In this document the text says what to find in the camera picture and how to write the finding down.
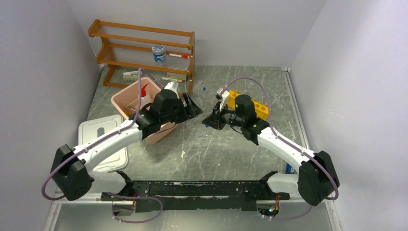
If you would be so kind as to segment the red cap squeeze bottle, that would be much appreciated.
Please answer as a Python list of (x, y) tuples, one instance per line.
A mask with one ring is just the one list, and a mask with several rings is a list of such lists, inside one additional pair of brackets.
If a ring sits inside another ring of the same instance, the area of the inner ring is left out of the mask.
[(146, 91), (146, 87), (149, 86), (149, 83), (145, 84), (140, 91), (141, 100), (139, 101), (138, 98), (135, 102), (135, 107), (133, 108), (134, 111), (137, 111), (138, 108), (143, 108), (146, 104), (151, 103), (152, 99), (150, 94)]

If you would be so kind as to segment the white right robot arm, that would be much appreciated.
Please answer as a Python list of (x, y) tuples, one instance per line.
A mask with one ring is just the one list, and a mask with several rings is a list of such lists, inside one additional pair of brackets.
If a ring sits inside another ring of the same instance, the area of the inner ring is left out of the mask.
[(277, 132), (267, 121), (256, 114), (258, 108), (251, 97), (239, 95), (233, 110), (217, 102), (202, 124), (216, 130), (226, 125), (239, 127), (241, 134), (254, 144), (264, 147), (294, 168), (295, 174), (274, 173), (260, 185), (260, 194), (272, 199), (277, 193), (297, 194), (311, 206), (323, 200), (336, 200), (339, 180), (330, 155), (304, 148)]

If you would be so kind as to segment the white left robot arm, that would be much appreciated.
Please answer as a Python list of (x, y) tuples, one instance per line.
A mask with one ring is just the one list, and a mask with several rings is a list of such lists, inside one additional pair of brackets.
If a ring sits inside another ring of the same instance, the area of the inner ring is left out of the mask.
[(51, 177), (64, 197), (74, 201), (87, 193), (114, 193), (121, 200), (133, 196), (133, 181), (125, 173), (98, 172), (94, 168), (120, 149), (158, 133), (163, 125), (183, 123), (202, 114), (188, 93), (182, 96), (180, 99), (172, 90), (161, 90), (153, 102), (88, 145), (59, 147)]

